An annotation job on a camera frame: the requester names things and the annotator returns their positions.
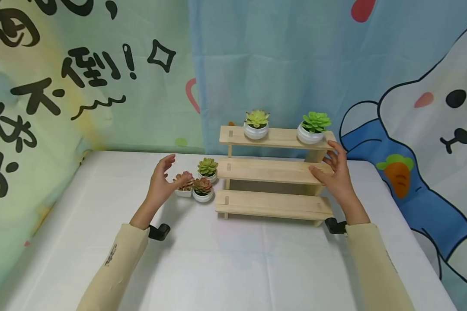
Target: forearm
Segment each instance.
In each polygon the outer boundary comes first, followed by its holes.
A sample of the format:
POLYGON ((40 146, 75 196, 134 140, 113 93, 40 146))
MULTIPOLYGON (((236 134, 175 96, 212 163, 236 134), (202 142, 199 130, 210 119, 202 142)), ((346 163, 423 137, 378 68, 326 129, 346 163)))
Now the forearm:
POLYGON ((135 266, 148 244, 149 230, 122 225, 109 255, 85 291, 77 311, 116 311, 135 266))
POLYGON ((376 225, 346 226, 348 245, 368 311, 414 311, 376 225))
POLYGON ((130 220, 130 225, 141 230, 145 230, 149 227, 152 218, 157 213, 160 206, 156 206, 154 200, 146 197, 142 205, 138 208, 135 215, 130 220))
POLYGON ((370 223, 367 212, 363 205, 359 201, 354 191, 349 194, 340 196, 341 199, 337 199, 339 205, 344 212, 346 223, 348 225, 359 225, 361 223, 370 223))

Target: cream sweater sleeve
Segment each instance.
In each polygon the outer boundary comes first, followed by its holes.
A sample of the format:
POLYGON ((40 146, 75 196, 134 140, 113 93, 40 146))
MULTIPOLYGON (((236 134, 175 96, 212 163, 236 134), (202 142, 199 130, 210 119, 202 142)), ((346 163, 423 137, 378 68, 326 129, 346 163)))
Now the cream sweater sleeve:
POLYGON ((414 311, 377 226, 346 226, 346 232, 367 310, 414 311))
POLYGON ((77 311, 117 311, 137 263, 148 244, 149 229, 122 225, 109 255, 83 294, 77 311))

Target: green dot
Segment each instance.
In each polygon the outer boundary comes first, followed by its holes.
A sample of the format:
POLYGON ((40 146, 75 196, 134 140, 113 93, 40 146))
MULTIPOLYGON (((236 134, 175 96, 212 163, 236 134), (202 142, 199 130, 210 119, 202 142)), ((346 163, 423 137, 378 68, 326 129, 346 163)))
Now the green dot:
POLYGON ((188 141, 185 138, 177 138, 175 140, 175 145, 180 146, 180 147, 187 147, 188 141))

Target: pink cheek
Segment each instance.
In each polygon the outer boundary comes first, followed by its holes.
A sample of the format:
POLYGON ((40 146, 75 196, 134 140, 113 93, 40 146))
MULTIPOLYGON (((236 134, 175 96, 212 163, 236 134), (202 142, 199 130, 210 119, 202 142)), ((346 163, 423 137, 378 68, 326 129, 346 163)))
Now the pink cheek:
POLYGON ((434 101, 434 95, 431 92, 425 92, 413 105, 414 108, 426 107, 434 101))

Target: fabric backdrop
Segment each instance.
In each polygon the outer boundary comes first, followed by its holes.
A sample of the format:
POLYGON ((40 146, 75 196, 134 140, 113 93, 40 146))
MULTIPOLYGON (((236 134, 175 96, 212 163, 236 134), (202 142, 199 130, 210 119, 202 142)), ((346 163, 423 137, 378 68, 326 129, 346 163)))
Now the fabric backdrop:
POLYGON ((195 88, 186 0, 0 1, 0 284, 90 150, 204 152, 195 88))
POLYGON ((467 0, 189 0, 189 17, 206 152, 253 108, 270 127, 327 113, 467 310, 467 0))

